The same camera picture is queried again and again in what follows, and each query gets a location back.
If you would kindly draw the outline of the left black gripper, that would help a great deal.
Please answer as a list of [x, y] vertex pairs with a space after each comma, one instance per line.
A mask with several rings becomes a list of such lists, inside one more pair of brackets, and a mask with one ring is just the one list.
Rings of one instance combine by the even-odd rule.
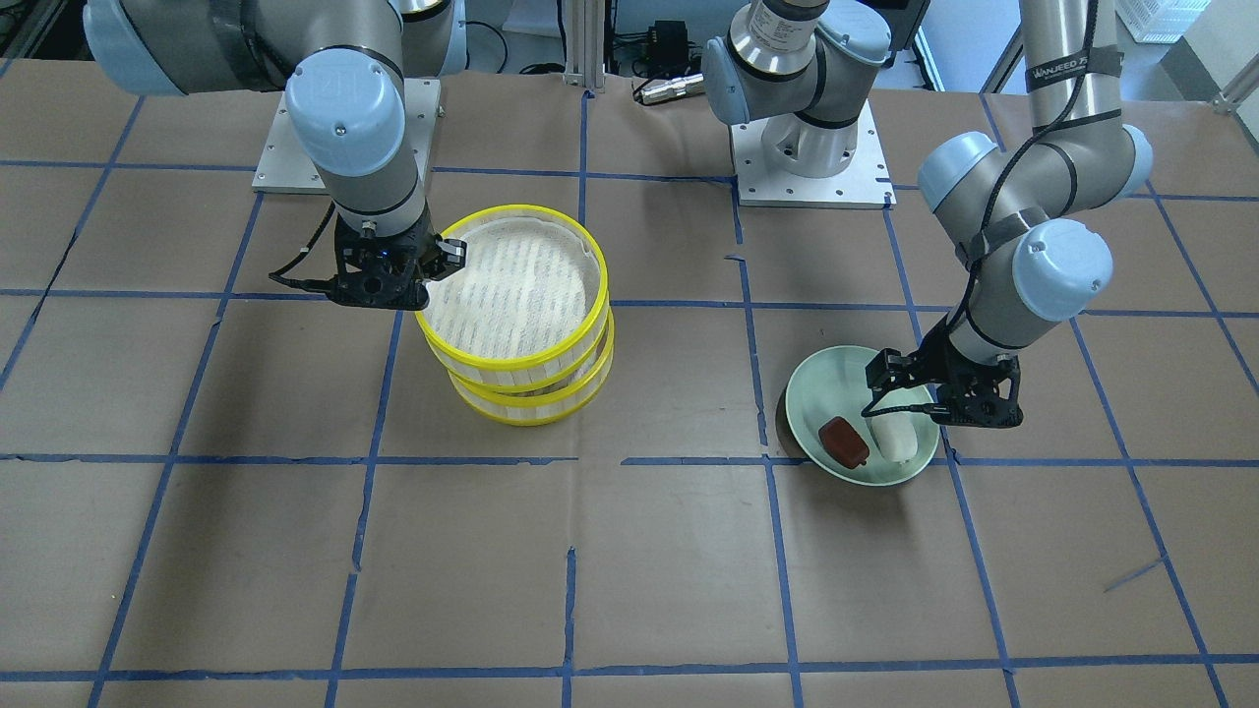
[[[927, 414], [940, 426], [976, 430], [1015, 430], [1024, 422], [1019, 359], [1006, 357], [985, 367], [958, 353], [946, 335], [932, 335], [908, 355], [885, 348], [869, 360], [865, 375], [871, 399], [862, 408], [862, 418], [904, 411]], [[891, 391], [918, 385], [935, 385], [935, 399], [880, 406]]]

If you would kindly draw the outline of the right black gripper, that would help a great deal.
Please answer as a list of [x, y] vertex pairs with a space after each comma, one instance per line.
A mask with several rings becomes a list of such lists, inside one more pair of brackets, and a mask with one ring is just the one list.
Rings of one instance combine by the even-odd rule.
[[350, 307], [421, 311], [429, 302], [423, 278], [441, 281], [458, 273], [467, 265], [467, 254], [465, 241], [437, 238], [428, 215], [403, 232], [384, 237], [364, 236], [337, 218], [334, 228], [337, 273], [331, 278], [330, 300]]

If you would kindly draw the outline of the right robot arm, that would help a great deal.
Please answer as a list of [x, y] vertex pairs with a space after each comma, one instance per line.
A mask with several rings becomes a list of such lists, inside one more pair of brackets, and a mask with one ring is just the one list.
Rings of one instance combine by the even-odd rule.
[[329, 190], [329, 278], [271, 281], [349, 307], [421, 311], [467, 265], [432, 227], [408, 136], [405, 29], [449, 40], [449, 1], [89, 1], [89, 52], [131, 94], [283, 92], [295, 139]]

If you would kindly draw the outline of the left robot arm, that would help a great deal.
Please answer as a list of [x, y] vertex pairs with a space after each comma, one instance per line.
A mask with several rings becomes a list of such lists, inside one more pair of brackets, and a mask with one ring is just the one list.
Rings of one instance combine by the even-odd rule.
[[[1113, 276], [1105, 239], [1073, 219], [1148, 178], [1153, 149], [1121, 121], [1110, 1], [1022, 1], [1032, 134], [1002, 149], [985, 134], [935, 147], [917, 184], [967, 270], [964, 294], [910, 354], [885, 349], [865, 368], [862, 416], [890, 416], [890, 391], [935, 385], [935, 423], [1011, 430], [1022, 422], [1019, 354], [1076, 317]], [[752, 1], [701, 57], [713, 113], [764, 122], [759, 152], [799, 178], [838, 175], [857, 151], [859, 118], [890, 28], [857, 1]]]

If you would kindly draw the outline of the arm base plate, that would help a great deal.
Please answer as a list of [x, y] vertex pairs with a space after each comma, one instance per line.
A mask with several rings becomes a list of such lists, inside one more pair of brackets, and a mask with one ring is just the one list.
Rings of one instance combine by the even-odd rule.
[[[429, 181], [432, 140], [436, 136], [444, 86], [438, 78], [405, 78], [405, 144], [409, 144], [423, 186]], [[324, 197], [329, 189], [301, 147], [292, 126], [286, 93], [271, 121], [252, 188], [267, 194]]]
[[895, 202], [888, 160], [869, 103], [841, 128], [796, 115], [730, 127], [743, 207], [878, 209]]

